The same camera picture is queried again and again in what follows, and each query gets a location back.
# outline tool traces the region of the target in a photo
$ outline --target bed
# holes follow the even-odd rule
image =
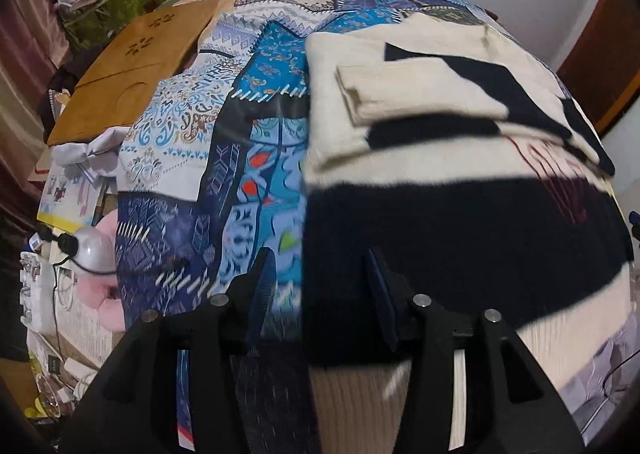
[[[232,361],[252,452],[391,451],[410,365],[389,364],[358,273],[373,244],[449,309],[497,307],[558,389],[622,328],[633,255],[613,164],[557,76],[481,7],[220,1],[120,150],[116,264],[130,325],[194,309],[274,251],[263,343]],[[407,82],[425,65],[445,88]],[[473,102],[439,97],[466,87]],[[426,111],[425,95],[440,98]],[[187,368],[182,354],[193,448]],[[452,447],[464,385],[458,355]]]

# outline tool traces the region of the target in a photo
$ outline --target pink stuffed toy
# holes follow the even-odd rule
[[[118,210],[109,212],[95,228],[115,242],[118,226]],[[76,275],[76,295],[89,308],[98,310],[100,324],[109,331],[124,331],[124,310],[114,275],[93,275],[82,272]]]

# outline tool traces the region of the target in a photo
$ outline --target wooden door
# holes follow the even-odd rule
[[[640,8],[599,0],[558,75],[603,134],[640,90]]]

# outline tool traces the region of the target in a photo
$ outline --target green box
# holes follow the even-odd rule
[[[73,18],[62,20],[73,50],[106,46],[130,21],[155,10],[165,0],[98,0]]]

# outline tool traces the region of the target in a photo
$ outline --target blue patterned blanket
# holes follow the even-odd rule
[[[305,37],[415,11],[502,30],[465,0],[236,0],[193,66],[159,83],[120,151],[116,264],[127,325],[148,308],[194,309],[268,246],[277,287],[262,336],[300,338]],[[180,366],[178,422],[188,436],[184,356]]]

